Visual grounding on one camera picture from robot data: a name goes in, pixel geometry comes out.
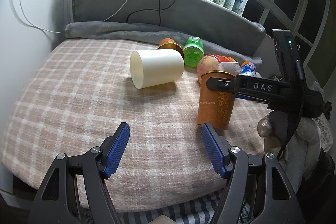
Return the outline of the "gloved right hand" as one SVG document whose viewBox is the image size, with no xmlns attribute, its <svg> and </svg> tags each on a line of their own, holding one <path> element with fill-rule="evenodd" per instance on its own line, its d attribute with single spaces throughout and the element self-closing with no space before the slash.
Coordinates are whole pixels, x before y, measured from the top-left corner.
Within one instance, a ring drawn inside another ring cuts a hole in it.
<svg viewBox="0 0 336 224">
<path fill-rule="evenodd" d="M 269 114 L 259 120 L 257 131 L 264 139 L 264 152 L 278 154 L 282 138 L 286 137 L 286 133 L 280 132 L 282 125 L 286 124 L 272 121 Z M 313 173 L 320 154 L 321 130 L 314 120 L 303 117 L 279 160 L 295 192 L 302 180 L 307 180 Z"/>
</svg>

